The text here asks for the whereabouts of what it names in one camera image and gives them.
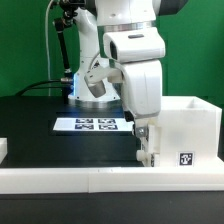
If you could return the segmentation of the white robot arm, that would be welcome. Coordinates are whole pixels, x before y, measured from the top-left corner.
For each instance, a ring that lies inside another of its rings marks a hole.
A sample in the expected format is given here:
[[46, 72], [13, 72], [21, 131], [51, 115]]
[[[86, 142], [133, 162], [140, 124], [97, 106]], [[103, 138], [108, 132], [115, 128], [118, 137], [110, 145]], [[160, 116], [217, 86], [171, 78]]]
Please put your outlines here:
[[74, 87], [69, 99], [84, 105], [121, 101], [134, 135], [148, 134], [159, 115], [165, 42], [155, 22], [178, 13], [188, 0], [59, 0], [64, 11], [57, 32], [78, 27], [80, 66], [65, 67]]

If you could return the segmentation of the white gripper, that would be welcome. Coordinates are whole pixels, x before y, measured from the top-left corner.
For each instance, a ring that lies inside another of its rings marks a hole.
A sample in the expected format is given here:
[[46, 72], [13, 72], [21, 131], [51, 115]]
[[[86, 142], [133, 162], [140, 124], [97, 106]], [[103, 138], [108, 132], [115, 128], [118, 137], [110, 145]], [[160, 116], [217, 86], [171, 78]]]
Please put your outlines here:
[[156, 27], [107, 32], [103, 35], [105, 55], [123, 74], [121, 99], [126, 111], [136, 118], [134, 134], [148, 135], [148, 118], [161, 110], [162, 66], [165, 43]]

